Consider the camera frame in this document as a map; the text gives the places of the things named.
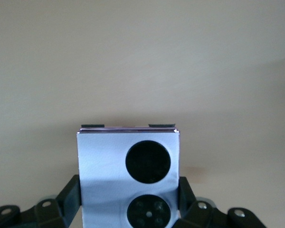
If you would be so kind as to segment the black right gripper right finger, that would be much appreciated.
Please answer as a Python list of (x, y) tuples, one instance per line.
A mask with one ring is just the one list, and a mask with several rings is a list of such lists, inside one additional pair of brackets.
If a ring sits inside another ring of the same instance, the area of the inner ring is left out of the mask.
[(264, 228), (264, 223), (246, 208), (230, 208), (225, 214), (206, 198), (196, 198), (186, 177), (179, 178), (180, 218), (174, 228)]

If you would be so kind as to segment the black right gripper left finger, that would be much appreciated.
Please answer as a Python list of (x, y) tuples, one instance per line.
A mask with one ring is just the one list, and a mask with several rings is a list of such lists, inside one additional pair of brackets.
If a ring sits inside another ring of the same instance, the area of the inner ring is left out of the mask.
[(26, 211), (17, 205), (0, 206), (0, 228), (68, 228), (81, 206), (79, 176), (74, 175), (53, 199)]

